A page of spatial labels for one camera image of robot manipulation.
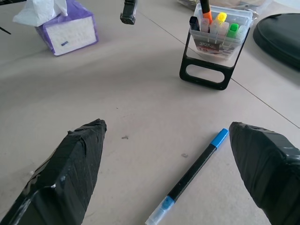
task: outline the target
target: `clear plastic pen holder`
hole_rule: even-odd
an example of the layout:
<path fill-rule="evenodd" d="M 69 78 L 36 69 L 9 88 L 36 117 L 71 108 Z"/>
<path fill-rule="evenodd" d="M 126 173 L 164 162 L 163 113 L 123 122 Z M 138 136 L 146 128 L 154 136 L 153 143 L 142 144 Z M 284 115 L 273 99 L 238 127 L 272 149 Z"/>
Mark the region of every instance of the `clear plastic pen holder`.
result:
<path fill-rule="evenodd" d="M 227 13 L 226 22 L 230 25 L 237 23 L 240 26 L 245 26 L 247 30 L 252 24 L 252 12 L 230 9 L 224 7 L 211 6 L 211 14 L 213 19 L 221 12 Z M 199 19 L 199 23 L 203 18 L 201 5 L 197 4 L 194 16 Z M 218 34 L 211 34 L 207 32 L 201 32 L 196 30 L 190 30 L 190 34 L 193 36 L 197 50 L 202 54 L 208 54 L 210 56 L 219 57 L 223 59 L 230 59 L 235 50 L 243 44 L 243 39 L 230 38 L 221 36 Z"/>

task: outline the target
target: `tissue box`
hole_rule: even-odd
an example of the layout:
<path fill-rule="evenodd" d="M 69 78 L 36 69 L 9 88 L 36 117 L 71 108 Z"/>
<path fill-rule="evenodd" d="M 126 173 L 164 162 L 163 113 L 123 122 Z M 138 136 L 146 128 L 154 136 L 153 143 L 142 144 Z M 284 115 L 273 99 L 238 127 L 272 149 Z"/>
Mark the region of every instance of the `tissue box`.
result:
<path fill-rule="evenodd" d="M 99 41 L 94 15 L 82 4 L 68 0 L 67 14 L 36 27 L 54 55 L 63 55 Z"/>

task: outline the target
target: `black stand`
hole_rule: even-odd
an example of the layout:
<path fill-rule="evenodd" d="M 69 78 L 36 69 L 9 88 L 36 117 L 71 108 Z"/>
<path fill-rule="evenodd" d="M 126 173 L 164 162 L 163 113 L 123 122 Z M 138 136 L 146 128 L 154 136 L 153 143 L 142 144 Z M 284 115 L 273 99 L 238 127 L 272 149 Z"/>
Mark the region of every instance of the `black stand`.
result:
<path fill-rule="evenodd" d="M 225 90 L 228 86 L 228 83 L 229 83 L 230 78 L 233 74 L 235 65 L 238 62 L 238 59 L 240 57 L 240 53 L 241 53 L 241 51 L 244 47 L 245 42 L 242 44 L 242 46 L 240 48 L 240 52 L 239 52 L 239 55 L 238 55 L 238 57 L 237 57 L 237 59 L 234 63 L 234 66 L 233 67 L 226 67 L 226 66 L 222 66 L 222 65 L 219 65 L 219 64 L 216 64 L 216 63 L 207 62 L 207 61 L 203 61 L 203 60 L 188 57 L 187 56 L 187 50 L 188 50 L 188 44 L 189 44 L 190 37 L 191 37 L 191 34 L 188 33 L 186 47 L 184 49 L 183 58 L 182 58 L 182 62 L 181 62 L 181 67 L 180 67 L 180 72 L 179 72 L 180 78 L 184 81 L 195 83 L 195 84 L 202 85 L 202 86 L 209 87 L 209 88 L 213 88 L 213 89 L 216 89 L 216 90 Z M 223 73 L 224 80 L 220 83 L 217 83 L 217 82 L 213 82 L 213 81 L 210 81 L 210 80 L 206 80 L 206 79 L 198 78 L 198 77 L 195 77 L 195 76 L 191 76 L 187 73 L 187 67 L 189 65 L 195 65 L 195 66 L 199 66 L 199 67 L 219 71 L 219 72 Z"/>

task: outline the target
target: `green highlighter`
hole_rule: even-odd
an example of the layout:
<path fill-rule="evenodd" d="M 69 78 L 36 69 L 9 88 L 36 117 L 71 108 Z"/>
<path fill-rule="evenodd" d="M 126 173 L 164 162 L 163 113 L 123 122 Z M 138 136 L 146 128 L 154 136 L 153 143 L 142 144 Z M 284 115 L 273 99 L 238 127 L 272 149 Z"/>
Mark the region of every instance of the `green highlighter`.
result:
<path fill-rule="evenodd" d="M 239 25 L 236 24 L 236 23 L 233 23 L 231 24 L 230 28 L 229 28 L 229 31 L 227 33 L 227 37 L 229 38 L 235 38 L 237 32 L 238 32 L 238 29 L 239 29 Z"/>

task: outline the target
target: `black tape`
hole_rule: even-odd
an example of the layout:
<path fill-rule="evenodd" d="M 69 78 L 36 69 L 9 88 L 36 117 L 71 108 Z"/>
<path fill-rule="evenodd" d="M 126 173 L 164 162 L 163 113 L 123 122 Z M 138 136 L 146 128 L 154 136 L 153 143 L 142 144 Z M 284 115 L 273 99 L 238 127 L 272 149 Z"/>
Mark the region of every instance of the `black tape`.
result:
<path fill-rule="evenodd" d="M 104 120 L 69 131 L 31 177 L 0 225 L 79 225 L 97 182 Z"/>
<path fill-rule="evenodd" d="M 233 122 L 235 162 L 244 184 L 273 225 L 300 224 L 300 151 L 286 137 Z"/>

